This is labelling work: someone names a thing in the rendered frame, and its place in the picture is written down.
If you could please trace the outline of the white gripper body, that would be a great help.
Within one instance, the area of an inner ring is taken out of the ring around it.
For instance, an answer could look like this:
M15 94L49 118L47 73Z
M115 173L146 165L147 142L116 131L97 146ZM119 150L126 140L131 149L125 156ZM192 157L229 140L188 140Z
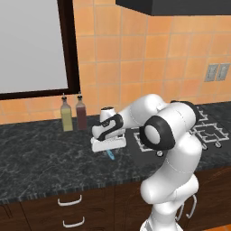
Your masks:
M126 147L126 139L124 136L109 138L102 142L92 137L90 142L93 152L103 152Z

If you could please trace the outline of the dark red vinegar bottle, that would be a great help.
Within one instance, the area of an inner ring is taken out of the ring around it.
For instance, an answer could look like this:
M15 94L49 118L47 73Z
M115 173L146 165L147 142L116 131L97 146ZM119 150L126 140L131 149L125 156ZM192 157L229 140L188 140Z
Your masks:
M87 129L87 110L86 106L83 103L82 95L78 94L78 103L76 104L76 113L78 120L78 129L86 130Z

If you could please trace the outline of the yellow oil bottle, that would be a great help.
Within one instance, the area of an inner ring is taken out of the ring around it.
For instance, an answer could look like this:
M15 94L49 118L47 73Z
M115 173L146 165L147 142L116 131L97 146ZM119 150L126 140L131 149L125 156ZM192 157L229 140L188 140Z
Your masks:
M72 124L71 107L68 104L67 97L65 95L62 95L61 99L62 99L62 106L60 108L60 114L61 114L63 131L64 132L72 131L73 124Z

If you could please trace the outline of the dark wood drawer front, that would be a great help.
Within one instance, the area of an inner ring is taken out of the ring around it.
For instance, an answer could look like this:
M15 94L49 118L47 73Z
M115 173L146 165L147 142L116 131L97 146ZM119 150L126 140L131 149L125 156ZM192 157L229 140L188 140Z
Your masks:
M32 231L114 231L113 218L101 208L80 211L61 211L26 216ZM85 217L82 226L65 228L62 225L77 223Z
M103 208L108 211L109 209L114 209L114 192L114 186L103 189L90 189L42 199L27 200L22 203L22 206L26 216L61 211L80 211L88 208ZM82 195L82 201L77 205L60 207L57 203L58 199L61 202L77 200L80 194Z

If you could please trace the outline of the dark wood cupboard door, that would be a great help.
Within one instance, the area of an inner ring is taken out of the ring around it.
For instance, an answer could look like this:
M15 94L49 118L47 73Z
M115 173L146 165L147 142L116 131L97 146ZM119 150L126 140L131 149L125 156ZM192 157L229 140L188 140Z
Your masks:
M197 206L188 219L193 198L185 202L179 225L184 231L204 231L231 224L231 166L197 171L195 175L199 180Z
M0 205L0 231L31 231L19 202Z
M140 186L140 181L115 186L115 231L140 231L150 216L152 206L143 201Z

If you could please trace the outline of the black hob with grey grates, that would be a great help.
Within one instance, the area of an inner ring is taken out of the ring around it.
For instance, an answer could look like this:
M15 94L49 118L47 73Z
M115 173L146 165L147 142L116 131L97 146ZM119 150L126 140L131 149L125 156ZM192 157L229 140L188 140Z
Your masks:
M227 165L228 155L231 153L231 133L201 106L198 107L198 111L199 121L189 130L189 133L195 135L202 145L202 154L197 169L211 169ZM138 127L127 129L125 138L128 151L134 163L140 168L148 164L163 163L168 153L163 151L163 156L158 157L156 150L145 146L140 140ZM215 142L220 142L222 147L217 148Z

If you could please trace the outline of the dark framed window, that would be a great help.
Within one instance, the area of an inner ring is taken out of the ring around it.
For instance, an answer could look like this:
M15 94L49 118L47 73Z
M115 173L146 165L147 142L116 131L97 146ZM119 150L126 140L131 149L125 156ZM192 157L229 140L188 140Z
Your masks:
M72 0L0 0L0 100L79 91Z

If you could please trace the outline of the black range hood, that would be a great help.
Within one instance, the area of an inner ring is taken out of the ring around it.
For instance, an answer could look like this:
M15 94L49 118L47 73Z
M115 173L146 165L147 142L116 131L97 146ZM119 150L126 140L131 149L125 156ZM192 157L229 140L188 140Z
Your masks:
M115 0L115 4L151 16L231 15L231 0Z

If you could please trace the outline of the grey wall outlet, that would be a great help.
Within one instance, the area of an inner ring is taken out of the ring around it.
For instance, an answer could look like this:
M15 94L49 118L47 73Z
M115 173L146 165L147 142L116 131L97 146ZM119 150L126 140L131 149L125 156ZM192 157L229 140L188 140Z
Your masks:
M205 81L206 82L210 82L210 81L214 81L216 74L217 74L217 69L218 69L218 64L209 64L208 65L208 69L207 69L207 73L206 73L206 77L205 77Z
M219 65L216 81L223 81L226 79L226 74L228 73L229 66L229 63L221 63Z

